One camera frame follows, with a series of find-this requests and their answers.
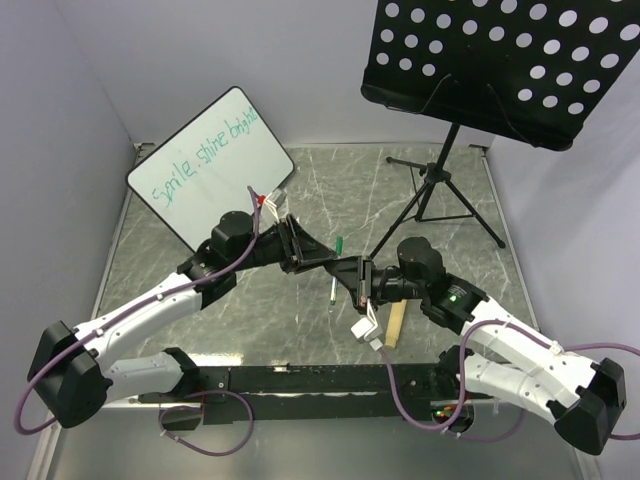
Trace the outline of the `white whiteboard with black frame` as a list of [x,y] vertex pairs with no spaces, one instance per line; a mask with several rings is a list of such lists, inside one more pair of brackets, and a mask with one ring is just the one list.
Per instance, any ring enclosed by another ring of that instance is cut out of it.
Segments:
[[127,175],[128,187],[194,251],[229,211],[252,211],[250,190],[268,195],[294,162],[238,86],[156,147]]

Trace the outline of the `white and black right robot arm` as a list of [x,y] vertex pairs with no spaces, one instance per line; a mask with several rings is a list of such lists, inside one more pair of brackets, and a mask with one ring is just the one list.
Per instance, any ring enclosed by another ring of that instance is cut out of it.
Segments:
[[328,261],[324,268],[351,296],[360,319],[353,336],[383,350],[375,310],[417,300],[422,313],[461,339],[442,358],[438,390],[448,398],[469,393],[508,402],[549,422],[574,448],[599,455],[626,407],[623,368],[563,348],[527,326],[494,298],[448,273],[424,237],[397,247],[398,263],[379,270],[366,257]]

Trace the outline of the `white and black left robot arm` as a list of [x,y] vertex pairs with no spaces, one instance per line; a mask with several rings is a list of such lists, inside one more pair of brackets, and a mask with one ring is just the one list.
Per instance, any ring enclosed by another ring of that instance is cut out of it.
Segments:
[[228,212],[195,253],[152,290],[76,327],[62,321],[47,327],[28,384],[64,428],[137,393],[165,392],[174,401],[187,401],[198,378],[184,352],[167,349],[141,363],[126,363],[122,356],[161,328],[221,299],[236,286],[239,271],[277,264],[285,273],[302,273],[336,256],[292,215],[261,231],[256,214]]

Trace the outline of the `beige microphone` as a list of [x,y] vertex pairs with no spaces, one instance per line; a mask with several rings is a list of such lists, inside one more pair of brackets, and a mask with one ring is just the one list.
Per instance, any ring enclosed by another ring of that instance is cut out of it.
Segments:
[[407,303],[407,300],[401,300],[400,302],[393,303],[391,306],[384,342],[387,348],[395,349],[397,346],[402,330]]

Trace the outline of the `black perforated music stand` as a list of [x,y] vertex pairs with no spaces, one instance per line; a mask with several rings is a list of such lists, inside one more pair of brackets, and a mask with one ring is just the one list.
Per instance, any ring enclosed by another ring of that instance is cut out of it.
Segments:
[[363,97],[445,121],[441,152],[400,160],[414,194],[398,215],[442,230],[463,225],[475,251],[504,249],[494,175],[455,158],[462,128],[497,138],[489,151],[530,204],[520,225],[536,269],[582,272],[597,204],[639,144],[639,5],[635,1],[382,1]]

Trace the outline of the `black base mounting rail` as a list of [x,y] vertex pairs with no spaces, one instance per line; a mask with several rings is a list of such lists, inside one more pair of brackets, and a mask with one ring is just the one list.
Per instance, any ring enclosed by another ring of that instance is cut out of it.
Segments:
[[383,364],[204,366],[191,392],[196,396],[146,393],[142,404],[203,406],[206,425],[245,420],[241,395],[255,420],[397,417]]

